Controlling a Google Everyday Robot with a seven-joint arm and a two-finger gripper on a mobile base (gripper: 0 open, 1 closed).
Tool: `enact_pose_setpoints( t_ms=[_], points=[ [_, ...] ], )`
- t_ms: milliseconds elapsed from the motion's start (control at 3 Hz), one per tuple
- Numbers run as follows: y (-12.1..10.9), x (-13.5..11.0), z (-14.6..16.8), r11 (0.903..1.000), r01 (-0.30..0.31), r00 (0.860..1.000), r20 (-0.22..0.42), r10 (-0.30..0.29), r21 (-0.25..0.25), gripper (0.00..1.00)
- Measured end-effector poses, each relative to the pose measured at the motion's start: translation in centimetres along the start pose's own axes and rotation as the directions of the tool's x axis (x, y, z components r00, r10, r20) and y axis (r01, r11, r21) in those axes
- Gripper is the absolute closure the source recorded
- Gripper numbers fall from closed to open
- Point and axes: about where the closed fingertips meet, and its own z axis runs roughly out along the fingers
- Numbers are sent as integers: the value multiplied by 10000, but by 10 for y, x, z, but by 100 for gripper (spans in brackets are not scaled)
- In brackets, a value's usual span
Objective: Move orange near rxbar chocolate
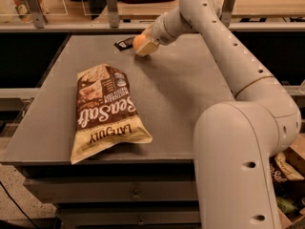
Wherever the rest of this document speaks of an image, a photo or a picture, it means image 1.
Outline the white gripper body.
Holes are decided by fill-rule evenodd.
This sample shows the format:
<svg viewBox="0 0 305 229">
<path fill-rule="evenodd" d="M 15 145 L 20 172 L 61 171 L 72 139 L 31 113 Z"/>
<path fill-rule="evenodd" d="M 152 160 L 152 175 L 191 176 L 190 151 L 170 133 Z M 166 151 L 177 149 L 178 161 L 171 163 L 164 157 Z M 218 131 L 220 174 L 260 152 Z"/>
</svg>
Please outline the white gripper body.
<svg viewBox="0 0 305 229">
<path fill-rule="evenodd" d="M 161 45 L 169 45 L 171 37 L 164 25 L 164 15 L 160 15 L 152 24 L 151 37 L 154 42 Z"/>
</svg>

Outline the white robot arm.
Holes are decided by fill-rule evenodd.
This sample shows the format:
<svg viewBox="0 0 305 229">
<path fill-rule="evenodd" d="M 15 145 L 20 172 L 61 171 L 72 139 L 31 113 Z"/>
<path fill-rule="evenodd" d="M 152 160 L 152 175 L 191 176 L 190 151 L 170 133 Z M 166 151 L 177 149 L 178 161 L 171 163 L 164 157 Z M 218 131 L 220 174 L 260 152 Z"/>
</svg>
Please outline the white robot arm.
<svg viewBox="0 0 305 229">
<path fill-rule="evenodd" d="M 282 229 L 269 159 L 297 138 L 300 110 L 219 16 L 214 0 L 179 0 L 135 37 L 133 47 L 146 56 L 197 31 L 234 96 L 206 109 L 194 127 L 203 229 Z"/>
</svg>

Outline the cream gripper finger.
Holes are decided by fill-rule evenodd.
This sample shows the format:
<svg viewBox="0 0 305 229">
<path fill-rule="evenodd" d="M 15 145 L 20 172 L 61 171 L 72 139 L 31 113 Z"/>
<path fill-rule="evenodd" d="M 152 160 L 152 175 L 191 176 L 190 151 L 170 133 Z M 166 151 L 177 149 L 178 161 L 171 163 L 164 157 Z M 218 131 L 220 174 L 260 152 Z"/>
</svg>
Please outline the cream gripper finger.
<svg viewBox="0 0 305 229">
<path fill-rule="evenodd" d="M 139 56 L 146 56 L 150 53 L 156 52 L 158 50 L 158 44 L 154 42 L 150 37 L 146 37 L 145 45 L 138 51 L 135 51 Z"/>
<path fill-rule="evenodd" d="M 153 24 L 150 24 L 145 30 L 142 31 L 142 33 L 145 36 L 149 36 L 152 34 Z"/>
</svg>

